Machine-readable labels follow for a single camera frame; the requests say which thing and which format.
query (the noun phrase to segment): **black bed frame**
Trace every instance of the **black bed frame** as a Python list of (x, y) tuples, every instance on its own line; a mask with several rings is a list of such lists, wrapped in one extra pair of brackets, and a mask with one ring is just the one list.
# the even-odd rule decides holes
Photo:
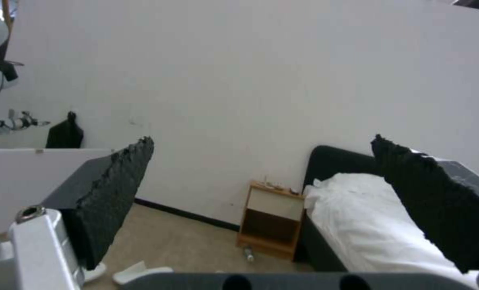
[[(315, 178), (325, 180), (337, 173), (370, 173), (381, 176), (373, 157), (320, 145), (311, 152), (302, 190), (306, 185), (313, 184)], [(347, 271), (307, 214), (304, 214), (302, 222), (299, 247), (315, 271)]]

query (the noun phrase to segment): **wooden nightstand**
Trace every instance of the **wooden nightstand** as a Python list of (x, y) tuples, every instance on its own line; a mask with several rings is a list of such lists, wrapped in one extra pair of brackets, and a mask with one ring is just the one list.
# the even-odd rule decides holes
[(251, 246), (254, 251), (293, 259), (303, 209), (303, 196), (250, 182), (236, 246)]

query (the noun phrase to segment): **white bedsheet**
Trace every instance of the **white bedsheet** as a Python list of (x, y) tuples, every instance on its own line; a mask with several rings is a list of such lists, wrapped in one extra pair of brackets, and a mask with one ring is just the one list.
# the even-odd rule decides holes
[(338, 173), (304, 190), (305, 208), (351, 272), (428, 272), (478, 289), (423, 236), (392, 187), (370, 174)]

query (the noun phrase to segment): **beige carpet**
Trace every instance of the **beige carpet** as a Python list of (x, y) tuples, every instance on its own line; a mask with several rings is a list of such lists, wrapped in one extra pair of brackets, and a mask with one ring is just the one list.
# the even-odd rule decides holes
[(84, 289), (116, 289), (112, 274), (141, 260), (149, 268), (168, 266), (176, 272), (312, 271), (307, 264), (260, 253), (250, 264), (235, 243), (234, 231), (135, 204), (103, 259), (107, 272)]

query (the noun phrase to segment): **black hole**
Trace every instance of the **black hole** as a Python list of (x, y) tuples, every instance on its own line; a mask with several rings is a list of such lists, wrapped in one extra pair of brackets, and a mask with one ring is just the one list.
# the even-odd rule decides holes
[(23, 216), (30, 216), (36, 213), (37, 209), (35, 207), (29, 207), (28, 209), (23, 211)]
[(225, 279), (222, 290), (251, 290), (252, 285), (245, 276), (232, 275)]
[(339, 281), (340, 290), (370, 290), (370, 286), (356, 275), (345, 275)]

